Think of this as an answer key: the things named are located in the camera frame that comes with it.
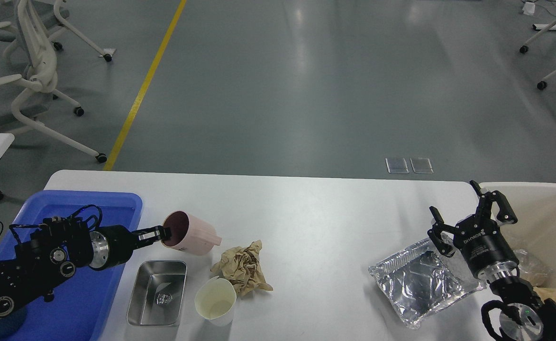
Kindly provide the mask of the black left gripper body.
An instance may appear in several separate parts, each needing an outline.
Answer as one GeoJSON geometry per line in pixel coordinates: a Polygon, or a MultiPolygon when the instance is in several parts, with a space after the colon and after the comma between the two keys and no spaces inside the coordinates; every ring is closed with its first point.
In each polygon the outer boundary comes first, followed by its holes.
{"type": "Polygon", "coordinates": [[[104,270],[126,263],[137,248],[137,236],[124,226],[107,226],[90,232],[93,259],[89,267],[104,270]]]}

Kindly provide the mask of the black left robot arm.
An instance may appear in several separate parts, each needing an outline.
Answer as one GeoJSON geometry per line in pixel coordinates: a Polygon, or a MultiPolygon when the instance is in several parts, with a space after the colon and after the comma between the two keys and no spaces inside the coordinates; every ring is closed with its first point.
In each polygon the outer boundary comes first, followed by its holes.
{"type": "Polygon", "coordinates": [[[105,270],[126,263],[135,250],[168,241],[169,227],[129,231],[122,225],[101,226],[102,209],[83,218],[80,207],[69,216],[51,216],[39,224],[11,224],[14,259],[0,260],[0,319],[42,297],[53,300],[54,289],[78,268],[105,270]]]}

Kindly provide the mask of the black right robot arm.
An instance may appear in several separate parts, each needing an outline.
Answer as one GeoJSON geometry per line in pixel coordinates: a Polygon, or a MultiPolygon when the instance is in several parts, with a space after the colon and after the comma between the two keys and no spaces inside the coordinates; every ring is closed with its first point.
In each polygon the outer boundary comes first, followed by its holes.
{"type": "Polygon", "coordinates": [[[498,190],[483,192],[474,180],[469,184],[479,199],[475,213],[450,226],[431,206],[434,223],[429,239],[445,257],[460,252],[473,277],[486,282],[499,297],[481,308],[482,323],[493,339],[556,341],[555,300],[542,300],[520,277],[519,259],[501,233],[502,224],[518,222],[507,197],[498,190]]]}

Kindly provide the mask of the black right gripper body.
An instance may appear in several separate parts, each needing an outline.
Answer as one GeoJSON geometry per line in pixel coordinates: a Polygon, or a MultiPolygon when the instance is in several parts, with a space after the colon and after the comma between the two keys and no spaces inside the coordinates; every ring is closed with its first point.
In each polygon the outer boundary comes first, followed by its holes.
{"type": "Polygon", "coordinates": [[[460,250],[473,277],[486,279],[486,268],[505,264],[507,269],[515,269],[519,259],[500,231],[498,223],[484,217],[477,222],[470,215],[456,224],[454,246],[460,250]]]}

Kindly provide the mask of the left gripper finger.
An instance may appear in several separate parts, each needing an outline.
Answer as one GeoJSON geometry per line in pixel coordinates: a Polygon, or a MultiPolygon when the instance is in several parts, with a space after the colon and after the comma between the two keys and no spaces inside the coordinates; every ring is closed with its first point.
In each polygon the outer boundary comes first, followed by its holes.
{"type": "Polygon", "coordinates": [[[143,248],[155,242],[170,240],[172,232],[169,227],[154,226],[133,231],[134,247],[143,248]]]}

